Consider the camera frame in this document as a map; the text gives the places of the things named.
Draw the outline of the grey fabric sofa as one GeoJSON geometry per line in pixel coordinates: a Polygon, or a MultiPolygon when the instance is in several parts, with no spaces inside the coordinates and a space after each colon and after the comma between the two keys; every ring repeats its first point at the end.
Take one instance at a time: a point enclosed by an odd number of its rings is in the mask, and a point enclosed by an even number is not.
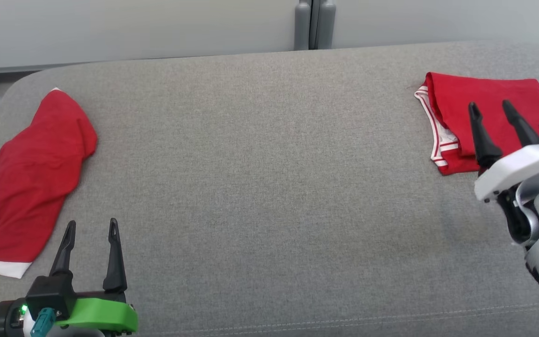
{"type": "Polygon", "coordinates": [[[73,286],[99,290],[118,220],[141,337],[539,337],[539,286],[475,173],[441,175],[414,97],[429,71],[539,81],[539,45],[391,45],[52,68],[0,104],[0,148],[53,88],[96,152],[51,241],[0,301],[49,272],[77,222],[73,286]]]}

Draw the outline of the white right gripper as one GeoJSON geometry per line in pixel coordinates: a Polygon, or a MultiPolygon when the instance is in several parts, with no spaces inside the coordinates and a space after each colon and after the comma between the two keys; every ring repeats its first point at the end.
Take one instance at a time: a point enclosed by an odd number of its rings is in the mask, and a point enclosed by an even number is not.
{"type": "Polygon", "coordinates": [[[479,169],[486,170],[474,183],[473,191],[479,201],[492,200],[496,191],[502,192],[539,174],[539,135],[510,100],[503,100],[502,107],[523,147],[503,158],[483,124],[477,104],[468,105],[475,157],[479,169]]]}

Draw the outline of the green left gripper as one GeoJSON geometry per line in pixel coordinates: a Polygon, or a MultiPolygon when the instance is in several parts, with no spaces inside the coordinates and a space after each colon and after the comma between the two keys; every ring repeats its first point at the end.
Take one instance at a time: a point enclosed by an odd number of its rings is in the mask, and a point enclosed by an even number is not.
{"type": "MultiPolygon", "coordinates": [[[[76,222],[71,220],[66,226],[62,241],[58,246],[49,277],[68,273],[71,252],[75,244],[76,222]]],[[[79,293],[73,311],[66,325],[71,328],[110,331],[116,335],[138,331],[138,314],[131,304],[126,303],[123,293],[128,288],[124,268],[124,256],[116,218],[109,223],[110,244],[106,277],[103,290],[106,292],[79,293]]]]}

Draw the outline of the red jersey with white sleeves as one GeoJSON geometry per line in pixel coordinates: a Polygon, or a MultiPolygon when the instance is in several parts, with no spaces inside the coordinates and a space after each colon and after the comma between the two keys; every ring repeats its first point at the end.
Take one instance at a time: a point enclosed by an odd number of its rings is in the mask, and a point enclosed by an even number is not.
{"type": "Polygon", "coordinates": [[[539,135],[539,82],[536,79],[496,80],[429,72],[415,92],[433,133],[431,160],[444,176],[478,171],[470,125],[474,102],[483,125],[503,155],[520,149],[515,129],[503,112],[509,100],[539,135]]]}

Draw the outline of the red shorts with white stripe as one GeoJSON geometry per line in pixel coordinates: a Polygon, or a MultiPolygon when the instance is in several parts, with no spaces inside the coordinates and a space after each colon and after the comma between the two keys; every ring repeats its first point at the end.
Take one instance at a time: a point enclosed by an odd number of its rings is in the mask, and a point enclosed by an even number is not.
{"type": "Polygon", "coordinates": [[[41,254],[97,144],[79,103],[53,88],[31,123],[0,148],[0,275],[23,277],[41,254]]]}

